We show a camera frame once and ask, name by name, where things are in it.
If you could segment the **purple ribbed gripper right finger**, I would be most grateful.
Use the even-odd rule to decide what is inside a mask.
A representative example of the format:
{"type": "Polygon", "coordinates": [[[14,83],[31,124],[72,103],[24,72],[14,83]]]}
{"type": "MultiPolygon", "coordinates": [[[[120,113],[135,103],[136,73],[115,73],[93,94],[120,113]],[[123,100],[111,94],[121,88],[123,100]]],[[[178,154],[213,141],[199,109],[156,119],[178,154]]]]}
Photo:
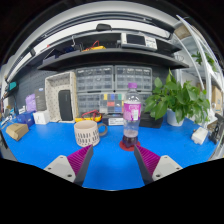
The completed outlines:
{"type": "Polygon", "coordinates": [[[134,155],[145,185],[182,169],[182,167],[168,155],[158,156],[139,145],[134,146],[134,155]]]}

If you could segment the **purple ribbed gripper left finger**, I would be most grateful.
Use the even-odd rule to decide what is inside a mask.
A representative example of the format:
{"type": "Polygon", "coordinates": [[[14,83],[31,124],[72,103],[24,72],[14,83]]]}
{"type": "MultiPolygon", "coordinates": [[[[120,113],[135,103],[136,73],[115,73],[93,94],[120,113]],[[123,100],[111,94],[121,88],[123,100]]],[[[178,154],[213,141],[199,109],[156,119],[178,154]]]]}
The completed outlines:
{"type": "Polygon", "coordinates": [[[93,146],[85,146],[69,156],[59,155],[44,170],[82,186],[92,156],[93,146]]]}

